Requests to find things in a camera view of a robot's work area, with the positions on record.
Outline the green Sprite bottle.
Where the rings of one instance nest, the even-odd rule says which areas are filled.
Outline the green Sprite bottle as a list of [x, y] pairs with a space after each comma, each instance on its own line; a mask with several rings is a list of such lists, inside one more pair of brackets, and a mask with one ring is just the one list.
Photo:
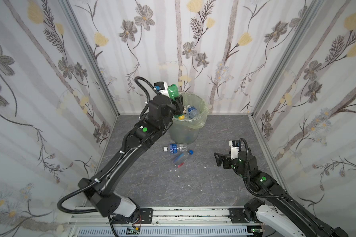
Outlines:
[[[176, 97], [178, 97], [180, 95], [178, 87], [175, 84], [168, 86], [168, 94], [169, 94], [169, 97], [174, 100]], [[185, 119], [184, 114], [175, 115], [174, 117], [177, 118], [178, 120]]]

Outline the blue label water bottle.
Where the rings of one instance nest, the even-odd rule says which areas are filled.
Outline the blue label water bottle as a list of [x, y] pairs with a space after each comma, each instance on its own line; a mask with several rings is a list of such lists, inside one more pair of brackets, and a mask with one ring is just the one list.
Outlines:
[[187, 115], [189, 119], [194, 119], [200, 115], [200, 112], [194, 106], [187, 105]]

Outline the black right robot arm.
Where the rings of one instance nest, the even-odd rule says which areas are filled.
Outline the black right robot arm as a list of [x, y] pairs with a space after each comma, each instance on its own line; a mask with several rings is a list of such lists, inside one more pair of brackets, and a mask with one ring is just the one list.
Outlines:
[[260, 221], [286, 237], [346, 237], [340, 227], [331, 227], [293, 199], [279, 183], [259, 170], [244, 138], [230, 141], [229, 154], [214, 154], [217, 166], [232, 169], [243, 179], [253, 199], [244, 205], [247, 222]]

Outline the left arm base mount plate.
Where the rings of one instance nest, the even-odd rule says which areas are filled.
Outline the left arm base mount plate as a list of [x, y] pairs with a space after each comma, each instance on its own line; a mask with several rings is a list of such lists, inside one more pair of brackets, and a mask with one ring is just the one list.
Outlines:
[[115, 225], [120, 224], [141, 224], [147, 225], [152, 223], [153, 209], [152, 208], [138, 208], [135, 215], [124, 217], [120, 214], [112, 215], [111, 221]]

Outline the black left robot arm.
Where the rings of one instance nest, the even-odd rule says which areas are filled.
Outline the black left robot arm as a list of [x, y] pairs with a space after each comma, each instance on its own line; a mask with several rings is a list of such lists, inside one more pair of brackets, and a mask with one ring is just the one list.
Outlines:
[[[151, 84], [143, 77], [134, 78], [147, 98], [139, 121], [126, 133], [120, 150], [108, 164], [91, 178], [83, 178], [79, 189], [62, 197], [58, 203], [59, 211], [68, 214], [87, 214], [98, 212], [102, 217], [117, 215], [126, 222], [138, 221], [138, 205], [130, 198], [115, 193], [115, 188], [134, 162], [161, 138], [170, 128], [175, 116], [184, 112], [183, 96], [176, 85], [167, 82]], [[73, 210], [63, 206], [68, 199], [83, 193], [93, 208]]]

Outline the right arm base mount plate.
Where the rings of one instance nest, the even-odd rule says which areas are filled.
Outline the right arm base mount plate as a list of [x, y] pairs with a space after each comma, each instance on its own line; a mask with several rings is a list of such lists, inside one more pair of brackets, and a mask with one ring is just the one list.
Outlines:
[[255, 223], [255, 212], [249, 208], [229, 208], [229, 219], [232, 224]]

